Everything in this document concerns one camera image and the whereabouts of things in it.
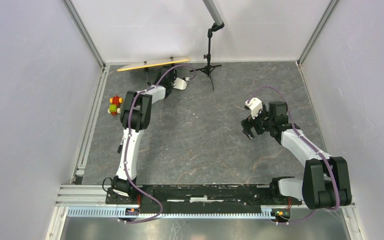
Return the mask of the yellow framed whiteboard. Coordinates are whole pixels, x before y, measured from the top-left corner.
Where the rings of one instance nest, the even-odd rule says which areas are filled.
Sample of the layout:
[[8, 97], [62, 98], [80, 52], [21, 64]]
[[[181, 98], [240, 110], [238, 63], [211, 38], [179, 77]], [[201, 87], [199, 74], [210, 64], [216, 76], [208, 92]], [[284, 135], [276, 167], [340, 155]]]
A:
[[161, 66], [175, 66], [178, 64], [189, 62], [190, 60], [191, 58], [185, 57], [185, 56], [170, 57], [167, 59], [160, 59], [160, 60], [145, 60], [145, 61], [122, 66], [118, 68], [116, 71], [125, 72], [125, 71], [154, 68], [154, 67], [161, 67]]

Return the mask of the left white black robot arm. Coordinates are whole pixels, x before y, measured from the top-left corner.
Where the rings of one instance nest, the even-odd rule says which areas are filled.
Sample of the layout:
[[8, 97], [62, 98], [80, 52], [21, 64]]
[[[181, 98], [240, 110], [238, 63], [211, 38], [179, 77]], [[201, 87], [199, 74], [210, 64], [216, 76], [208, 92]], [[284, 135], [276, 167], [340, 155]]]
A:
[[137, 160], [141, 139], [151, 121], [152, 106], [155, 102], [167, 98], [175, 85], [177, 70], [172, 64], [163, 67], [154, 83], [148, 88], [129, 90], [120, 113], [123, 127], [121, 158], [115, 176], [111, 180], [109, 191], [125, 204], [133, 203], [138, 195], [134, 187], [137, 179]]

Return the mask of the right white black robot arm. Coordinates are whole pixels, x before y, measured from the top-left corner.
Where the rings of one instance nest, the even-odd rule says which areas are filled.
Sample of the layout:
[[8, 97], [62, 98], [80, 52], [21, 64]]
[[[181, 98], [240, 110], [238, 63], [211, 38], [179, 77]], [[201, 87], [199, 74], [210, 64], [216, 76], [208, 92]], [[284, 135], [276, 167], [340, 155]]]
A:
[[290, 151], [304, 167], [302, 178], [275, 177], [270, 183], [269, 199], [282, 204], [289, 197], [303, 201], [311, 209], [331, 209], [349, 206], [352, 191], [347, 161], [332, 156], [311, 142], [292, 122], [284, 101], [265, 105], [254, 97], [245, 102], [250, 115], [241, 121], [242, 132], [250, 139], [269, 133], [276, 142]]

